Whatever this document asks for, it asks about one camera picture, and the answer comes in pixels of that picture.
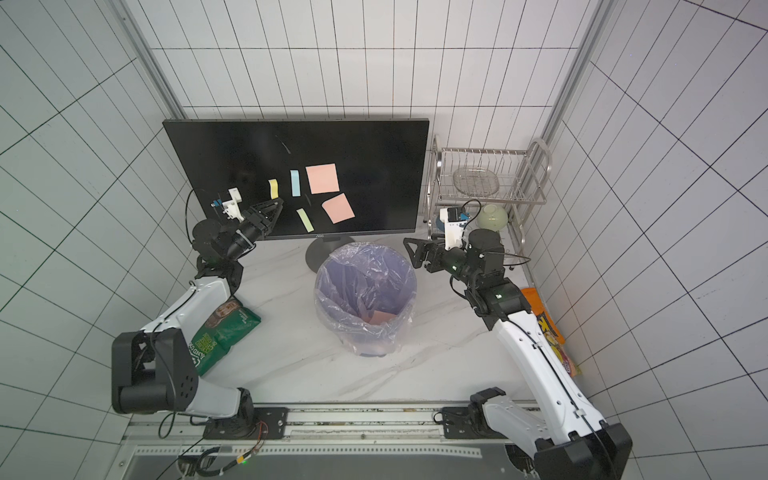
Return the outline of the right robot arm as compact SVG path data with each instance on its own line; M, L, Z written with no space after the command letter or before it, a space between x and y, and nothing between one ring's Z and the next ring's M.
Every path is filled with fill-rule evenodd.
M476 229L452 248L415 238L403 244L414 268L445 271L464 284L463 298L511 355L540 410L534 415L489 388L470 399L475 431L504 436L542 479L621 478L632 439L622 424L605 420L555 355L522 291L506 276L499 234Z

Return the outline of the yellow narrow sticky note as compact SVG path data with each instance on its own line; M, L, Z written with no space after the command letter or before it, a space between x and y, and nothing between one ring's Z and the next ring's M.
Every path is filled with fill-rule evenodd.
M276 179L270 179L268 181L270 188L270 198L277 199L279 197L279 185Z

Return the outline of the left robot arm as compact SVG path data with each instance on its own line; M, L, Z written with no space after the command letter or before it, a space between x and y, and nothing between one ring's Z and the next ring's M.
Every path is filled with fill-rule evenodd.
M203 379L206 349L217 350L207 321L231 304L232 319L241 311L234 297L243 274L241 257L268 236L283 209L272 199L241 210L239 199L224 202L223 219L205 219L192 230L197 273L189 290L142 329L118 335L111 349L111 401L120 414L167 411L203 417L210 438L253 436L258 418L250 392Z

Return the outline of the blue narrow sticky note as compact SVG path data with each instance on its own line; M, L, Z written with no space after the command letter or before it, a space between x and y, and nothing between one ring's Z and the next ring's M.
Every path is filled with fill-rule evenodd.
M301 178L298 170L290 171L291 194L294 198L301 196Z

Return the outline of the green narrow sticky note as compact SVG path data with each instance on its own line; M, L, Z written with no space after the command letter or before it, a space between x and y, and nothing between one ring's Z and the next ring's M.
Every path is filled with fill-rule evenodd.
M303 208L299 208L296 210L297 215L299 216L302 225L304 226L307 233L312 233L314 231L314 226L306 213L306 211Z

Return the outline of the pink sticky note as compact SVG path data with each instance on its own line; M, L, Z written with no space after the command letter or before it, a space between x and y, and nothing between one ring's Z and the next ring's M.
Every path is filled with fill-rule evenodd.
M370 325L379 326L379 325L386 324L387 322L391 321L395 317L396 317L396 314L374 310L368 316L366 322Z
M323 202L322 208L332 224L338 224L355 217L355 213L344 193L340 193Z
M340 191L335 163L307 166L306 173L313 195Z

